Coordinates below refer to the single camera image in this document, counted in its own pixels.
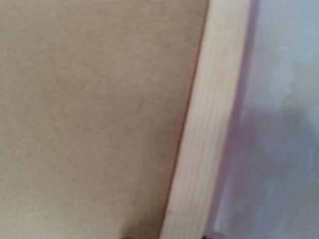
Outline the pink wooden picture frame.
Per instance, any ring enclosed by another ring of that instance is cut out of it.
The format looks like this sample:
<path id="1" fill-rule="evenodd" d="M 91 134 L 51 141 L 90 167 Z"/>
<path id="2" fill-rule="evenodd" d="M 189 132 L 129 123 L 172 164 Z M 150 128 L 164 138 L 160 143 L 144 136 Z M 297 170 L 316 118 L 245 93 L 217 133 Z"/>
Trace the pink wooden picture frame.
<path id="1" fill-rule="evenodd" d="M 258 6 L 257 0 L 207 3 L 161 239 L 213 237 L 207 226 L 215 219 L 224 187 L 223 158 L 236 126 Z"/>

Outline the brown backing board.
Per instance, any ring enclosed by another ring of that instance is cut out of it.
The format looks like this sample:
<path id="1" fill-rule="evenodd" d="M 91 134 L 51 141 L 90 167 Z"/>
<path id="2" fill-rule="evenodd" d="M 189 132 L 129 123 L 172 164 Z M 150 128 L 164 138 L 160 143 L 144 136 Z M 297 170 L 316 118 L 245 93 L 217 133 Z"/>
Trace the brown backing board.
<path id="1" fill-rule="evenodd" d="M 1 238 L 158 238 L 206 6 L 1 1 Z"/>

